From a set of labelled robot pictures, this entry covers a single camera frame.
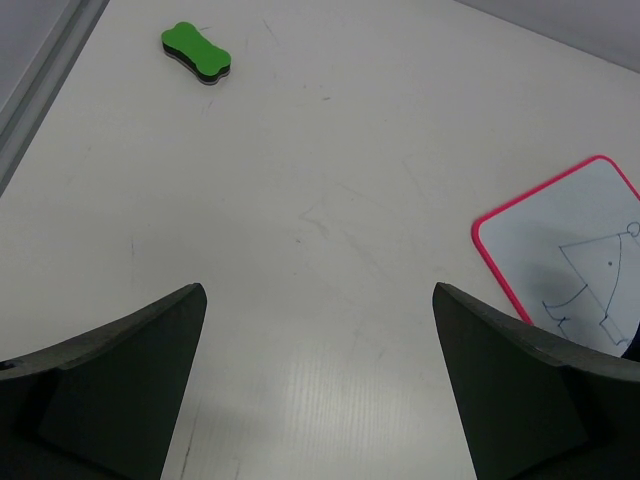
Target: small whiteboard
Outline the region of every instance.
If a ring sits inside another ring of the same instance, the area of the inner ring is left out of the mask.
[[[621,356],[640,323],[640,195],[590,158],[478,219],[473,241],[522,319]]]

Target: white table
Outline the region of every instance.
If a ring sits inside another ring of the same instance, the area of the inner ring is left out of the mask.
[[[160,47],[192,20],[234,63]],[[512,312],[472,220],[588,155],[640,77],[452,0],[112,0],[0,199],[4,358],[199,281],[164,479],[470,479],[436,281]]]

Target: drawn circle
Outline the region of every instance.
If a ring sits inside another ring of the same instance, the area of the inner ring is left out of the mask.
[[[634,238],[640,235],[640,223],[631,222],[629,225],[627,225],[627,233],[629,233]]]

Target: green eraser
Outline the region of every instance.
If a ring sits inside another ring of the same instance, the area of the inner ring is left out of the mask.
[[[215,85],[231,70],[229,52],[216,47],[188,22],[180,22],[162,32],[162,48],[207,85]]]

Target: drawn triangle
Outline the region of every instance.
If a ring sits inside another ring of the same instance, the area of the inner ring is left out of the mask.
[[[571,267],[605,311],[611,303],[620,274],[621,248],[620,235],[560,247]]]

